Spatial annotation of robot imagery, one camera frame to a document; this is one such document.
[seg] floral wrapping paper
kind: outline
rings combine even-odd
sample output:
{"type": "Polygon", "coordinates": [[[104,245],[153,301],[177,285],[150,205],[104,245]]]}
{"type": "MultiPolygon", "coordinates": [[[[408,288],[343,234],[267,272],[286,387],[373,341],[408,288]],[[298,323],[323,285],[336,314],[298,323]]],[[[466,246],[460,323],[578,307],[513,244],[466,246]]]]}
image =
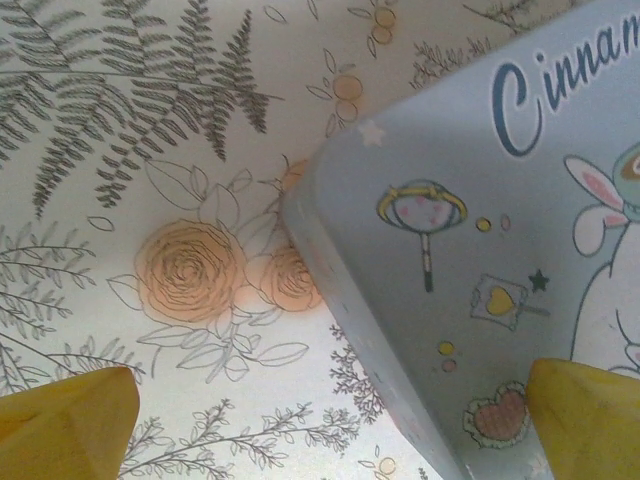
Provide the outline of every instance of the floral wrapping paper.
{"type": "Polygon", "coordinates": [[[326,138],[576,3],[0,1],[0,394],[130,367],[120,479],[439,478],[278,202],[326,138]]]}

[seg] yellow object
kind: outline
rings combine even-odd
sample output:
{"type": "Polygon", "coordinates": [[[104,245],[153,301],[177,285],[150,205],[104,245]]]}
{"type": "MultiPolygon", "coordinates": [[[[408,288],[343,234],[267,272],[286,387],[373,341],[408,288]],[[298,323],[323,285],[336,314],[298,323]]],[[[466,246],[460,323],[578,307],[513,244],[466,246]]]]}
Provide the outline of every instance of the yellow object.
{"type": "Polygon", "coordinates": [[[527,406],[556,480],[640,478],[639,380],[540,359],[527,406]]]}
{"type": "Polygon", "coordinates": [[[0,398],[0,478],[114,480],[139,406],[124,367],[0,398]]]}
{"type": "Polygon", "coordinates": [[[491,299],[487,304],[487,312],[491,315],[495,315],[496,317],[506,315],[515,306],[516,304],[513,303],[513,298],[511,298],[504,288],[493,287],[491,289],[491,299]]]}

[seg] orange rose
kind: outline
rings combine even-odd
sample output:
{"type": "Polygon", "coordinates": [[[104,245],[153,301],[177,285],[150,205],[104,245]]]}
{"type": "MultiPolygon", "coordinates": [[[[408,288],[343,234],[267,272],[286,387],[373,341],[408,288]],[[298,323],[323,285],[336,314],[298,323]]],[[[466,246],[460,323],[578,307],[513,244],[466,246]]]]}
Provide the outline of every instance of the orange rose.
{"type": "Polygon", "coordinates": [[[296,183],[298,183],[298,180],[302,177],[308,163],[309,160],[301,160],[294,163],[287,169],[281,180],[282,190],[284,192],[288,192],[296,183]]]}
{"type": "Polygon", "coordinates": [[[232,307],[245,265],[238,241],[221,224],[166,225],[135,258],[144,312],[163,323],[208,324],[232,307]]]}
{"type": "Polygon", "coordinates": [[[251,260],[247,278],[265,302],[289,312],[309,310],[322,301],[309,270],[291,246],[251,260]]]}

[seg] cartoon character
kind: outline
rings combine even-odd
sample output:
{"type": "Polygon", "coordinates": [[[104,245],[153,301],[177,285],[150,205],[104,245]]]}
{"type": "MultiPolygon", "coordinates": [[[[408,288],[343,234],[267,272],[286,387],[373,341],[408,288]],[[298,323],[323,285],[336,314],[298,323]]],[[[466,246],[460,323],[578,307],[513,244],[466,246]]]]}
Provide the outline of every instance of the cartoon character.
{"type": "Polygon", "coordinates": [[[582,299],[572,359],[640,378],[640,143],[620,155],[611,179],[576,156],[566,157],[565,165],[601,202],[578,215],[578,252],[595,255],[607,228],[624,228],[611,261],[596,272],[582,299]]]}
{"type": "Polygon", "coordinates": [[[420,235],[425,289],[432,292],[430,235],[462,223],[467,218],[464,202],[438,183],[415,180],[391,187],[377,211],[389,225],[420,235]]]}

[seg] blue box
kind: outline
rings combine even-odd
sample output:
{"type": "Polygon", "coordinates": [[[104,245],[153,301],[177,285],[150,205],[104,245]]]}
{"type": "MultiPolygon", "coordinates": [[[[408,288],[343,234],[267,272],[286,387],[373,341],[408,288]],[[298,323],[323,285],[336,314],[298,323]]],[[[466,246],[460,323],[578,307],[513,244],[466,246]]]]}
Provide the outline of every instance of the blue box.
{"type": "Polygon", "coordinates": [[[597,1],[332,138],[285,223],[445,480],[552,478],[539,357],[640,378],[640,2],[597,1]]]}

